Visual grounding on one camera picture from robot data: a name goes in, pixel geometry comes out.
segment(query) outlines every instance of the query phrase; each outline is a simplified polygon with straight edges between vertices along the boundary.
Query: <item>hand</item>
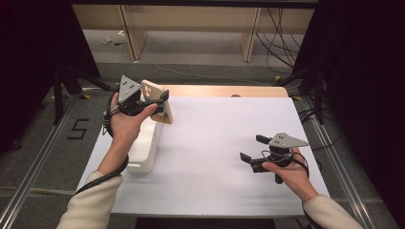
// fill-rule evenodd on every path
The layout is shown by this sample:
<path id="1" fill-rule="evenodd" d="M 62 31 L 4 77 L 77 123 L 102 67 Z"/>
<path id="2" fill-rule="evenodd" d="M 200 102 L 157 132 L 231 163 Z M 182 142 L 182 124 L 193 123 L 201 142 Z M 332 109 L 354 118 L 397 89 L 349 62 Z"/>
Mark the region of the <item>hand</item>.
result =
<path id="1" fill-rule="evenodd" d="M 118 104 L 118 93 L 115 93 L 111 101 L 111 107 Z M 132 143 L 138 138 L 140 125 L 150 116 L 158 105 L 152 104 L 143 109 L 140 114 L 129 116 L 123 113 L 116 113 L 111 117 L 111 129 L 113 131 L 113 141 L 118 141 L 125 146 L 132 146 Z"/>
<path id="2" fill-rule="evenodd" d="M 301 154 L 297 147 L 291 148 L 291 151 L 293 153 Z M 305 163 L 304 159 L 299 155 L 294 155 L 294 159 Z M 288 186 L 303 202 L 319 195 L 310 183 L 307 171 L 301 165 L 292 161 L 289 166 L 286 167 L 279 167 L 271 162 L 265 162 L 262 166 L 270 172 L 279 175 L 286 186 Z"/>
<path id="3" fill-rule="evenodd" d="M 118 104 L 118 93 L 115 93 L 111 101 L 111 107 Z M 143 120 L 150 116 L 158 105 L 147 106 L 135 116 L 123 113 L 116 113 L 111 117 L 111 129 L 113 131 L 113 142 L 105 157 L 102 159 L 97 170 L 103 175 L 116 171 L 123 163 L 131 149 L 132 144 L 138 138 L 140 125 Z"/>

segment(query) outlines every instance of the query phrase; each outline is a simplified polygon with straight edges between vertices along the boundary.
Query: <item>black strap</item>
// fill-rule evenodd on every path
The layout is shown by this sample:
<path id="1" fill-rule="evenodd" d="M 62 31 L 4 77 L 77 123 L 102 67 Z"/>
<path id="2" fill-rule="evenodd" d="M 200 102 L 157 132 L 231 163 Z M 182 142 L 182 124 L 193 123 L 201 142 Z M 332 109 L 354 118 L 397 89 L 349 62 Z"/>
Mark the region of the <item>black strap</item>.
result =
<path id="1" fill-rule="evenodd" d="M 127 167 L 128 161 L 129 161 L 129 157 L 127 156 L 127 157 L 125 158 L 124 162 L 121 164 L 121 166 L 120 166 L 117 170 L 115 170 L 115 171 L 114 171 L 113 173 L 111 173 L 111 174 L 105 175 L 105 176 L 103 176 L 103 177 L 99 177 L 99 178 L 97 178 L 97 179 L 95 179 L 95 180 L 93 180 L 93 181 L 91 181 L 91 182 L 85 184 L 83 187 L 81 187 L 79 190 L 77 190 L 77 192 L 75 192 L 75 195 L 77 195 L 77 194 L 79 194 L 79 193 L 81 193 L 81 192 L 83 192 L 83 191 L 85 191 L 85 190 L 88 190 L 88 189 L 90 189 L 90 188 L 92 188 L 92 187 L 95 187 L 95 186 L 97 186 L 98 184 L 100 184 L 100 183 L 102 183 L 102 182 L 104 182 L 104 181 L 107 181 L 107 180 L 109 180 L 109 179 L 111 179 L 111 178 L 113 178 L 113 177 L 118 177 L 118 176 L 120 176 L 120 174 L 122 173 L 122 171 L 124 171 L 125 168 Z"/>
<path id="2" fill-rule="evenodd" d="M 309 166 L 308 166 L 308 164 L 307 164 L 307 159 L 306 159 L 303 155 L 301 155 L 301 154 L 294 153 L 294 152 L 292 152 L 292 153 L 295 154 L 295 155 L 301 156 L 301 157 L 304 159 L 305 164 L 304 164 L 303 162 L 301 162 L 301 161 L 295 159 L 293 156 L 292 156 L 289 160 L 294 161 L 295 163 L 301 165 L 301 166 L 307 171 L 307 176 L 309 177 Z"/>
<path id="3" fill-rule="evenodd" d="M 105 110 L 105 115 L 104 115 L 104 130 L 106 130 L 108 132 L 108 134 L 110 134 L 110 136 L 113 136 L 113 130 L 111 128 L 111 101 L 113 100 L 114 94 L 119 92 L 119 87 L 116 87 L 113 92 L 110 94 L 110 97 L 108 99 L 108 103 L 107 103 L 107 109 Z"/>

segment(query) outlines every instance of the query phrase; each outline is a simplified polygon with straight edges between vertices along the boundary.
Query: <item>sleeve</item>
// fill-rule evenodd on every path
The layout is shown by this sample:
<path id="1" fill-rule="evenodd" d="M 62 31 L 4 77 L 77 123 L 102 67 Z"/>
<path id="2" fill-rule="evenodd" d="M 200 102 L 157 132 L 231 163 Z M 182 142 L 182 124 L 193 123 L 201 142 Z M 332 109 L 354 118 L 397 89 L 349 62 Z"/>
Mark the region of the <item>sleeve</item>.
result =
<path id="1" fill-rule="evenodd" d="M 102 173 L 94 171 L 89 174 L 86 183 L 102 176 Z M 72 197 L 57 228 L 106 228 L 121 183 L 122 177 L 113 177 Z"/>
<path id="2" fill-rule="evenodd" d="M 316 228 L 362 228 L 337 202 L 325 196 L 318 196 L 305 202 L 304 211 Z"/>

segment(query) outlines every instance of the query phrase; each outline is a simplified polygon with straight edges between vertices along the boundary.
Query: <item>white table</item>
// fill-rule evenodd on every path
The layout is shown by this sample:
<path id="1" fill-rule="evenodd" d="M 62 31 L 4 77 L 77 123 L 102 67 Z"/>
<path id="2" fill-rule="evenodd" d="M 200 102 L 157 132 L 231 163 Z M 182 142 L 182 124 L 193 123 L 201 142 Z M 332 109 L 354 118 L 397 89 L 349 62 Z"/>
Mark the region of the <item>white table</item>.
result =
<path id="1" fill-rule="evenodd" d="M 278 218 L 304 215 L 301 201 L 274 174 L 254 174 L 240 152 L 261 157 L 256 135 L 283 132 L 307 140 L 290 98 L 171 97 L 172 125 L 164 125 L 155 165 L 146 175 L 122 173 L 113 213 L 138 217 Z M 78 187 L 96 169 L 111 138 L 100 133 Z M 310 147 L 310 181 L 329 192 Z"/>

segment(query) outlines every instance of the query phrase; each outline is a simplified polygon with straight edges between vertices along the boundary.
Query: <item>aluminum rail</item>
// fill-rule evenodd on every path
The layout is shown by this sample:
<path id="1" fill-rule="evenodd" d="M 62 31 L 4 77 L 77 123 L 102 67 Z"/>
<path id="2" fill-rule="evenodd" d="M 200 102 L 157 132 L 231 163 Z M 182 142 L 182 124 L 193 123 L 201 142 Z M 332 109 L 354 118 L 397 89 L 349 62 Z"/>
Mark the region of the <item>aluminum rail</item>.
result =
<path id="1" fill-rule="evenodd" d="M 313 108 L 309 98 L 305 97 L 304 102 L 308 109 Z M 316 133 L 318 134 L 318 137 L 321 140 L 323 146 L 328 146 L 332 144 L 328 132 L 326 131 L 323 125 L 320 125 L 317 120 L 312 120 L 312 125 Z M 349 204 L 351 205 L 354 211 L 357 221 L 360 223 L 361 226 L 363 226 L 363 228 L 367 229 L 376 228 L 370 217 L 366 205 L 364 204 L 363 200 L 361 199 L 360 195 L 355 189 L 351 181 L 351 178 L 347 170 L 345 169 L 345 166 L 342 160 L 340 159 L 336 149 L 334 148 L 333 145 L 331 145 L 329 147 L 326 147 L 325 150 L 327 151 L 327 155 L 333 167 L 333 171 L 336 173 L 337 178 L 339 179 L 340 185 L 343 191 L 345 192 L 346 197 L 348 198 Z"/>
<path id="2" fill-rule="evenodd" d="M 72 107 L 75 105 L 77 100 L 78 100 L 77 94 L 71 95 L 67 100 L 64 115 L 61 117 L 59 123 L 57 125 L 54 125 L 53 128 L 51 129 L 47 139 L 45 140 L 38 155 L 33 161 L 30 170 L 26 173 L 23 181 L 15 191 L 7 207 L 3 210 L 3 213 L 0 218 L 0 228 L 2 229 L 11 228 L 21 207 L 23 206 L 27 198 L 28 193 L 30 192 L 30 189 L 36 182 L 36 179 L 38 178 L 42 168 L 44 167 L 45 162 L 47 161 L 47 158 L 54 144 L 59 138 L 59 135 L 63 130 L 63 127 L 65 126 L 66 120 L 68 119 L 69 113 L 71 112 Z"/>

